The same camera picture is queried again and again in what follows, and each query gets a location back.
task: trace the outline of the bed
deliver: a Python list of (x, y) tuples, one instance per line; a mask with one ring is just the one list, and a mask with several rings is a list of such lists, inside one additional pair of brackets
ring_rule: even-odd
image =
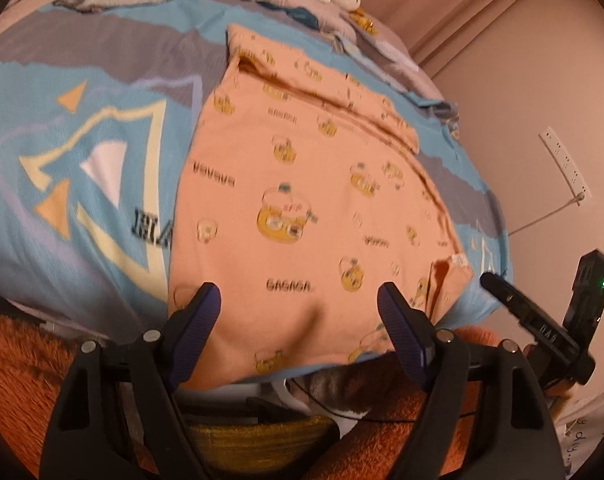
[(21, 0), (0, 17), (0, 296), (120, 342), (163, 324), (180, 172), (237, 24), (392, 102), (475, 273), (439, 325), (477, 324), (498, 307), (478, 277), (512, 277), (504, 220), (438, 118), (442, 102), (392, 88), (308, 12), (171, 0), (79, 14), (50, 1)]

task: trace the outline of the white triangle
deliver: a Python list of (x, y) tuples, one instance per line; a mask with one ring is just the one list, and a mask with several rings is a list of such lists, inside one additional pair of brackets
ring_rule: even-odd
[(123, 140), (105, 140), (94, 147), (80, 168), (102, 190), (116, 208), (120, 205), (120, 184), (127, 143)]

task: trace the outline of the power strip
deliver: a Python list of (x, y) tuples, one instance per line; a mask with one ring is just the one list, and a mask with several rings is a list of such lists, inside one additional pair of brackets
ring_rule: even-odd
[(566, 183), (571, 188), (573, 197), (576, 198), (580, 193), (584, 193), (584, 199), (580, 200), (578, 205), (591, 197), (591, 192), (589, 191), (580, 170), (578, 170), (571, 155), (553, 129), (548, 127), (540, 134), (540, 139), (542, 139), (542, 142), (544, 142), (544, 145), (557, 163), (557, 167), (560, 168), (560, 171), (564, 175)]

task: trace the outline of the orange fabric with cartoon print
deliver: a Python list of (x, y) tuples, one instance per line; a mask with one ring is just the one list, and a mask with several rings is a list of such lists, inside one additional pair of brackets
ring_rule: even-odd
[(239, 25), (182, 171), (170, 312), (203, 282), (220, 318), (187, 388), (392, 350), (395, 282), (437, 322), (471, 278), (418, 138), (380, 94)]

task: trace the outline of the orange triangle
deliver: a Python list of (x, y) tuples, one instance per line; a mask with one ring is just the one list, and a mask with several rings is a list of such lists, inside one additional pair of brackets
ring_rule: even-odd
[(62, 180), (42, 202), (33, 208), (42, 219), (60, 233), (64, 240), (71, 239), (66, 219), (66, 199), (70, 183), (67, 178)]
[(60, 103), (64, 108), (66, 108), (72, 114), (76, 113), (77, 105), (80, 104), (80, 100), (82, 99), (82, 94), (84, 94), (84, 89), (86, 88), (86, 81), (80, 83), (75, 88), (69, 90), (65, 94), (62, 94), (58, 97), (58, 103)]

